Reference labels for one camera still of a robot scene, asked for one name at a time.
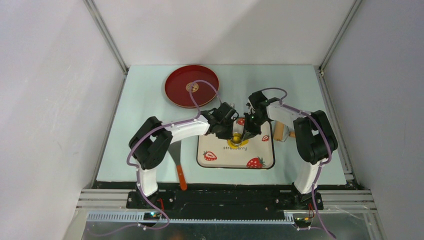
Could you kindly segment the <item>yellow dough ball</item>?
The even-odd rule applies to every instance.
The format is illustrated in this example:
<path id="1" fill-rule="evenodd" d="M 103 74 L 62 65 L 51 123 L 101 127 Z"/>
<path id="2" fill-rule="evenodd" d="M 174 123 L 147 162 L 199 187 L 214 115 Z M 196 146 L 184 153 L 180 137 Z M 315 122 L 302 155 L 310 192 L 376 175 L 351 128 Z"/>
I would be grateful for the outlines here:
<path id="1" fill-rule="evenodd" d="M 227 140 L 227 144 L 228 144 L 228 146 L 229 146 L 231 149 L 237 149 L 237 148 L 239 148 L 239 147 L 242 147 L 242 146 L 244 146 L 244 145 L 248 144 L 248 142 L 249 142 L 249 140 L 242 140 L 242 143 L 240 144 L 240 146 L 235 147 L 235 146 L 231 145 L 231 143 L 230 143 L 230 139 L 228 139 L 228 140 Z"/>

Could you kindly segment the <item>white strawberry print tray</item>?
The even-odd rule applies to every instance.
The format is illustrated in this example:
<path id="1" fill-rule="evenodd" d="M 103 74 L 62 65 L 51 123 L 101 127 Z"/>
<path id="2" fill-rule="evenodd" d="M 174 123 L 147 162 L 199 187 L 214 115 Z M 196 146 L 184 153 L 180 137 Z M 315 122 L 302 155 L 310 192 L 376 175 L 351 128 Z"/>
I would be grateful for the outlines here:
<path id="1" fill-rule="evenodd" d="M 272 125 L 265 122 L 261 134 L 248 139 L 248 144 L 230 148 L 227 140 L 214 134 L 201 135 L 197 145 L 197 163 L 204 168 L 271 169 L 275 164 Z"/>

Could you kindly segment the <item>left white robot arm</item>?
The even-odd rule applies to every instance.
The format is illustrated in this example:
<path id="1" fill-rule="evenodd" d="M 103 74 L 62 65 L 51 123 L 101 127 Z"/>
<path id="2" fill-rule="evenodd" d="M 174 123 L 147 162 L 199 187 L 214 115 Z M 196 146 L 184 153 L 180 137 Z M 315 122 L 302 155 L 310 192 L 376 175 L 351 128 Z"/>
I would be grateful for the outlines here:
<path id="1" fill-rule="evenodd" d="M 210 134 L 230 140 L 238 117 L 236 109 L 227 102 L 218 108 L 201 110 L 196 116 L 170 122 L 149 117 L 129 141 L 130 152 L 126 158 L 127 165 L 136 169 L 136 187 L 141 192 L 138 201 L 145 208 L 156 206 L 157 167 L 171 145 L 186 138 Z"/>

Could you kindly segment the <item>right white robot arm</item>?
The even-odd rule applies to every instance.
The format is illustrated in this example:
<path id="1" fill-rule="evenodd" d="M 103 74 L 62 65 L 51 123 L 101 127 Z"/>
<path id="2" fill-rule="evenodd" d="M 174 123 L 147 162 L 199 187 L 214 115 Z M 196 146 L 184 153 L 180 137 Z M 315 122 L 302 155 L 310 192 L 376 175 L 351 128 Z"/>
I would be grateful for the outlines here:
<path id="1" fill-rule="evenodd" d="M 265 122 L 277 121 L 293 129 L 297 152 L 303 159 L 293 185 L 297 191 L 291 194 L 291 204 L 304 209 L 311 202 L 323 165 L 332 160 L 338 142 L 326 113 L 322 110 L 307 112 L 289 106 L 277 97 L 267 98 L 262 91 L 248 97 L 249 111 L 244 114 L 242 141 L 262 133 Z"/>

